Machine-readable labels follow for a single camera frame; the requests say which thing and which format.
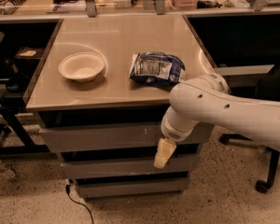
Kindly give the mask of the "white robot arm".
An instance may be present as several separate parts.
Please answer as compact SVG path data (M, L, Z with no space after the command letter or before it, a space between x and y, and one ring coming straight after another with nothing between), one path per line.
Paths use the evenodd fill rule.
M280 102L232 96L225 79L218 74L175 85L169 102L161 121L163 138L154 160L157 168L165 166L176 144L185 140L200 122L227 128L280 151Z

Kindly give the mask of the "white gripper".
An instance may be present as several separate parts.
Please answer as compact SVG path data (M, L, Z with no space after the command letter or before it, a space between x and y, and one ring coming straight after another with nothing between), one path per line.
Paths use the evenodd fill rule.
M159 169L165 166L175 152L175 142L181 142L189 136L190 128L181 121L164 117L161 121L161 132L166 138L160 139L154 159L154 166Z

